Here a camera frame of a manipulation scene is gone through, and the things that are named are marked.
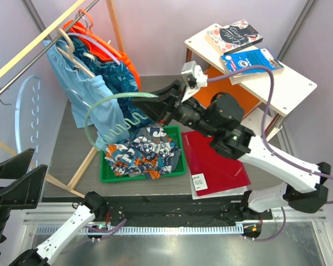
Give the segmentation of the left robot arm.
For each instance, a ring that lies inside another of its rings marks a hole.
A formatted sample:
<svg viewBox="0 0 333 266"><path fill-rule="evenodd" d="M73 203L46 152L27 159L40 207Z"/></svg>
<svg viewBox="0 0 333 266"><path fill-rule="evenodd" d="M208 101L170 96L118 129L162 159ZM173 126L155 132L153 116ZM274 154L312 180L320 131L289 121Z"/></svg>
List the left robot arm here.
<svg viewBox="0 0 333 266"><path fill-rule="evenodd" d="M4 229L14 210L38 207L47 165L31 167L34 149L27 149L0 162L0 244L6 241ZM47 223L36 226L35 235L46 239L23 251L12 265L53 265L65 247L92 221L106 217L107 201L96 192L88 192L62 225Z"/></svg>

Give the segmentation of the light blue hanger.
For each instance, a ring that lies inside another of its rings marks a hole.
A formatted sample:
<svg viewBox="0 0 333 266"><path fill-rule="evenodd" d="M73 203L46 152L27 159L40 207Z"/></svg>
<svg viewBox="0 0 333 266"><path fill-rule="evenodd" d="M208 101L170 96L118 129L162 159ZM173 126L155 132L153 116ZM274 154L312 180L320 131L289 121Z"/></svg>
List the light blue hanger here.
<svg viewBox="0 0 333 266"><path fill-rule="evenodd" d="M26 149L33 149L31 166L39 164L39 115L40 115L41 78L36 75L28 76L18 89L15 102L0 103L13 111L14 146L8 148L11 154L19 154Z"/></svg>

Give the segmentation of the mint green hanger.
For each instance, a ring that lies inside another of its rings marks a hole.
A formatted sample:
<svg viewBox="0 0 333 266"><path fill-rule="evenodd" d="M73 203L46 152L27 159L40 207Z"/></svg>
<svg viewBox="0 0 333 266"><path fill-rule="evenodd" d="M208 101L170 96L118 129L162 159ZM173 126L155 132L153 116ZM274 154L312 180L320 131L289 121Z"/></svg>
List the mint green hanger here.
<svg viewBox="0 0 333 266"><path fill-rule="evenodd" d="M100 151L113 141L121 140L127 136L129 129L133 125L140 124L142 120L147 119L146 116L136 112L136 118L125 121L123 112L118 104L119 99L128 100L142 97L154 98L156 96L151 93L141 92L110 93L93 105L89 105L84 119L84 132L95 150Z"/></svg>

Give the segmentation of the orange teal cartoon shorts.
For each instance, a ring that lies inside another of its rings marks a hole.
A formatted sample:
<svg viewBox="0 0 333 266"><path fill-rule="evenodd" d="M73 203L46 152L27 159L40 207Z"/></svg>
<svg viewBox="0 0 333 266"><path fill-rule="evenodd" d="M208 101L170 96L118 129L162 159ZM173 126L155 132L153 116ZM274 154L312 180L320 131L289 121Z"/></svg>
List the orange teal cartoon shorts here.
<svg viewBox="0 0 333 266"><path fill-rule="evenodd" d="M104 159L117 177L141 174L158 179L174 172L181 149L159 126L144 127L120 144L110 144Z"/></svg>

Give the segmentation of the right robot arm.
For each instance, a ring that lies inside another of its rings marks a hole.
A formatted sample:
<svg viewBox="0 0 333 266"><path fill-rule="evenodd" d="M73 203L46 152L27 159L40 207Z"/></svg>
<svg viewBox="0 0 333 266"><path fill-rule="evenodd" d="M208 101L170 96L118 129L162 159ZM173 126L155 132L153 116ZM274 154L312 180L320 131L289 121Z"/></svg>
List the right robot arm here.
<svg viewBox="0 0 333 266"><path fill-rule="evenodd" d="M319 175L330 172L329 164L307 163L286 153L281 160L266 148L259 135L241 125L244 109L233 96L216 93L204 108L194 98L182 101L185 89L185 84L176 80L154 92L152 98L134 98L131 103L156 123L167 125L175 120L211 138L209 145L220 156L256 166L282 180L272 188L245 192L239 206L244 218L285 206L315 213L327 203L325 178Z"/></svg>

